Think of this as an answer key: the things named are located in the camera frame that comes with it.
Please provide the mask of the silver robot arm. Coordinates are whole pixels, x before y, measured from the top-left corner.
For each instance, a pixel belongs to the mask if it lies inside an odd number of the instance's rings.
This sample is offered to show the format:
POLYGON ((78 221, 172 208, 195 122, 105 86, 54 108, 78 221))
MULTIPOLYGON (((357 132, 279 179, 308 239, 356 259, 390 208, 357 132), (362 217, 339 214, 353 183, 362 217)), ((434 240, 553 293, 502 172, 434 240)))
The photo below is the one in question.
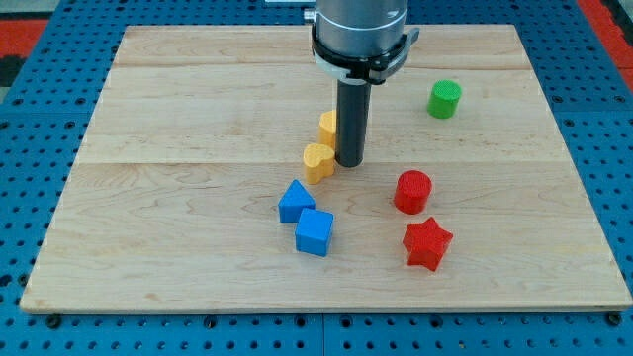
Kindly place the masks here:
POLYGON ((407 0, 316 0, 317 66, 347 85, 381 85, 405 64, 419 29, 405 30, 407 0))

